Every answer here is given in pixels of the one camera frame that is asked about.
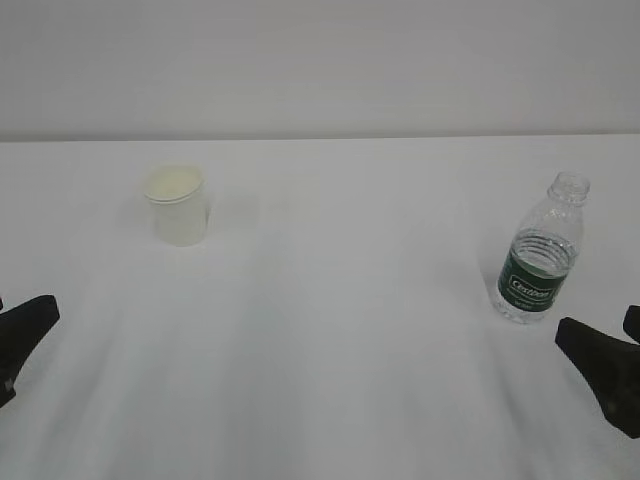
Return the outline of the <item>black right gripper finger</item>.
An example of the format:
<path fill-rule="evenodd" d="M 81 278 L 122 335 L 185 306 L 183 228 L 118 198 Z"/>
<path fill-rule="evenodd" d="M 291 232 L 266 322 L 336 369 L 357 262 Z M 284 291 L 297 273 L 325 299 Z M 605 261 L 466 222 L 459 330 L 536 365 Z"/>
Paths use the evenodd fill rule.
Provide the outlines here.
<path fill-rule="evenodd" d="M 587 382 L 605 419 L 637 439 L 639 346 L 570 317 L 559 321 L 555 343 Z"/>
<path fill-rule="evenodd" d="M 630 305 L 623 321 L 624 332 L 635 342 L 640 342 L 640 306 Z"/>

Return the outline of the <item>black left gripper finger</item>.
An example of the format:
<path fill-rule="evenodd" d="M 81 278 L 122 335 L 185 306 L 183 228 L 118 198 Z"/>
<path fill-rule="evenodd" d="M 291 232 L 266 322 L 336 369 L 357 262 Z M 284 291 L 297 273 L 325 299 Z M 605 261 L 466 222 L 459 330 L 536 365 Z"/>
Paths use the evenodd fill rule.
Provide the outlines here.
<path fill-rule="evenodd" d="M 57 300 L 41 295 L 1 314 L 1 406 L 15 396 L 27 359 L 60 319 Z"/>

